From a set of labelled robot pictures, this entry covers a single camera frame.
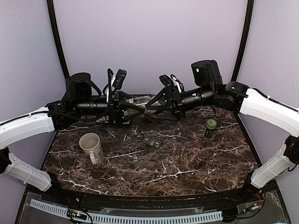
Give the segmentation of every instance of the mug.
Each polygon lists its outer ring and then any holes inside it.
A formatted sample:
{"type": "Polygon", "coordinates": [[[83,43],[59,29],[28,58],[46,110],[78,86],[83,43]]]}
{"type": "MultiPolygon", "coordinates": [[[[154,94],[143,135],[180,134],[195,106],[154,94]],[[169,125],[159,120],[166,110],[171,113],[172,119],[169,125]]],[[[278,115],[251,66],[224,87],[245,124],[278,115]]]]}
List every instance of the mug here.
{"type": "Polygon", "coordinates": [[[93,165],[104,161],[104,153],[101,147],[100,137],[95,133],[87,133],[79,140],[80,148],[90,157],[93,165]]]}

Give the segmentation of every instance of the marble table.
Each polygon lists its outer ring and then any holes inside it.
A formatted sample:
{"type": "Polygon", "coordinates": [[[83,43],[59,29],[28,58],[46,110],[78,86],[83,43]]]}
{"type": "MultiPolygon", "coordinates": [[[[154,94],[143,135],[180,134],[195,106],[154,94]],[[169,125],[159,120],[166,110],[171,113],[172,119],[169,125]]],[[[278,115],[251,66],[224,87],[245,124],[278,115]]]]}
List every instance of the marble table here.
{"type": "MultiPolygon", "coordinates": [[[[196,114],[213,114],[204,107],[196,114]]],[[[114,196],[183,196],[242,186],[258,167],[234,117],[216,109],[217,129],[205,140],[206,119],[191,112],[181,121],[140,116],[130,125],[88,127],[82,122],[57,133],[43,170],[57,174],[64,189],[114,196]],[[93,165],[79,148],[85,133],[100,136],[106,159],[93,165]],[[144,137],[162,140],[160,148],[144,137]]]]}

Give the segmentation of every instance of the white vein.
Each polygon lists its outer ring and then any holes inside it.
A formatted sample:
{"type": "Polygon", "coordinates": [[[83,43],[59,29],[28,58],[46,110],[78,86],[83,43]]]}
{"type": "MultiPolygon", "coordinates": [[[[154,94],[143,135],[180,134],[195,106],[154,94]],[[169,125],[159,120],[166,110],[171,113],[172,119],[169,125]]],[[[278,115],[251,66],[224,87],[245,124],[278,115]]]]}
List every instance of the white vein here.
{"type": "Polygon", "coordinates": [[[170,138],[175,138],[175,137],[181,137],[181,138],[183,138],[183,139],[187,139],[187,138],[185,138],[185,137],[183,137],[183,136],[181,136],[181,132],[180,133],[178,133],[178,134],[173,134],[173,135],[168,135],[168,134],[159,134],[159,133],[157,133],[158,135],[160,135],[160,136],[164,136],[164,137],[170,137],[170,138]]]}
{"type": "Polygon", "coordinates": [[[77,126],[73,126],[73,125],[71,125],[70,127],[73,127],[73,129],[61,130],[61,131],[59,131],[59,132],[70,132],[70,131],[77,130],[77,129],[86,129],[86,128],[90,128],[89,126],[87,126],[87,127],[77,127],[77,126]]]}
{"type": "Polygon", "coordinates": [[[236,125],[237,123],[233,123],[231,125],[228,125],[228,126],[221,126],[221,127],[217,127],[216,129],[222,129],[222,128],[227,128],[227,127],[231,127],[233,125],[236,125]]]}
{"type": "Polygon", "coordinates": [[[222,121],[222,123],[232,124],[232,125],[237,125],[238,124],[238,123],[231,123],[231,122],[226,122],[226,121],[222,121]]]}
{"type": "Polygon", "coordinates": [[[244,147],[244,146],[238,146],[238,147],[235,147],[235,148],[232,148],[232,149],[225,148],[225,150],[224,149],[217,149],[217,151],[223,151],[223,152],[229,152],[229,153],[231,153],[233,150],[235,150],[237,148],[241,148],[241,147],[244,147]]]}
{"type": "Polygon", "coordinates": [[[57,154],[57,153],[76,153],[76,152],[73,152],[73,151],[58,151],[58,152],[49,152],[49,154],[52,154],[52,155],[54,155],[54,154],[57,154]]]}
{"type": "Polygon", "coordinates": [[[146,150],[140,150],[140,151],[137,151],[137,152],[132,152],[132,153],[127,153],[127,154],[122,154],[122,155],[115,155],[115,156],[105,157],[105,159],[111,159],[111,158],[116,158],[116,157],[122,157],[122,156],[132,155],[132,154],[144,152],[146,150]]]}
{"type": "Polygon", "coordinates": [[[115,137],[115,135],[114,134],[112,134],[110,131],[109,131],[109,129],[108,128],[106,128],[106,130],[113,136],[113,137],[115,137]]]}
{"type": "Polygon", "coordinates": [[[211,192],[217,192],[217,191],[214,190],[214,189],[209,189],[209,188],[206,188],[206,187],[205,187],[205,189],[207,189],[207,190],[209,190],[209,191],[211,191],[211,192]]]}
{"type": "Polygon", "coordinates": [[[102,191],[100,191],[100,190],[94,190],[94,189],[92,189],[92,188],[89,188],[89,187],[87,187],[86,185],[83,185],[83,184],[79,184],[79,183],[75,183],[73,180],[65,180],[65,179],[60,179],[61,181],[65,181],[65,182],[68,182],[68,183],[72,183],[74,186],[73,187],[83,187],[84,189],[86,189],[86,190],[92,190],[92,191],[95,191],[95,192],[98,192],[99,194],[107,194],[108,193],[108,191],[106,191],[106,192],[102,192],[102,191]]]}
{"type": "Polygon", "coordinates": [[[162,161],[162,166],[163,166],[163,168],[164,168],[163,173],[166,174],[166,169],[167,169],[167,168],[164,166],[163,161],[162,161]]]}
{"type": "Polygon", "coordinates": [[[136,129],[135,130],[132,130],[132,132],[134,132],[135,135],[137,135],[137,128],[138,128],[138,125],[136,125],[136,129]]]}
{"type": "Polygon", "coordinates": [[[162,180],[166,177],[178,177],[178,175],[180,174],[186,174],[186,173],[192,173],[192,172],[196,172],[196,171],[201,171],[200,169],[195,169],[195,170],[188,170],[188,171],[178,171],[176,174],[171,174],[171,175],[163,175],[157,179],[154,179],[154,180],[151,180],[151,181],[147,181],[147,182],[144,182],[144,183],[141,183],[141,184],[146,184],[146,183],[152,183],[152,182],[155,182],[155,181],[159,181],[159,180],[162,180]]]}

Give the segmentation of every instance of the label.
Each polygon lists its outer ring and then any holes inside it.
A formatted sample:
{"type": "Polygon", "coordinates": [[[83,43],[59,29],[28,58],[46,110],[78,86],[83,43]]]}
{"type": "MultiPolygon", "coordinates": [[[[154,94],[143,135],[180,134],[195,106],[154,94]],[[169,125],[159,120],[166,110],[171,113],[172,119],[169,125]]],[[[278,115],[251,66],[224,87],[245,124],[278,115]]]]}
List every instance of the label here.
{"type": "Polygon", "coordinates": [[[204,133],[204,138],[205,139],[210,139],[213,135],[214,130],[211,130],[209,128],[205,129],[205,133],[204,133]]]}

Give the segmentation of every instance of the purple wall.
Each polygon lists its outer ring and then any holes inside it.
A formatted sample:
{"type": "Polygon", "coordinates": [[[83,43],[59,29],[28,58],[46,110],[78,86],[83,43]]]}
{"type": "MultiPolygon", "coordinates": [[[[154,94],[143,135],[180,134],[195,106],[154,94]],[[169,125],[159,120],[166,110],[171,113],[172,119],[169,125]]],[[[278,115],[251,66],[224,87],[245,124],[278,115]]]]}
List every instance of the purple wall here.
{"type": "Polygon", "coordinates": [[[107,68],[126,69],[123,90],[157,93],[163,74],[194,88],[190,65],[215,59],[224,82],[231,78],[247,1],[55,1],[71,74],[91,73],[103,88],[107,68]]]}
{"type": "MultiPolygon", "coordinates": [[[[299,1],[255,1],[239,82],[299,107],[299,1]]],[[[261,120],[242,117],[262,162],[288,134],[261,120]]],[[[299,169],[278,179],[292,223],[299,223],[299,169]]]]}
{"type": "MultiPolygon", "coordinates": [[[[58,100],[65,91],[47,11],[41,0],[0,1],[0,121],[58,100]]],[[[53,138],[42,134],[10,146],[39,168],[53,138]]],[[[0,223],[14,223],[26,185],[0,175],[0,223]]]]}

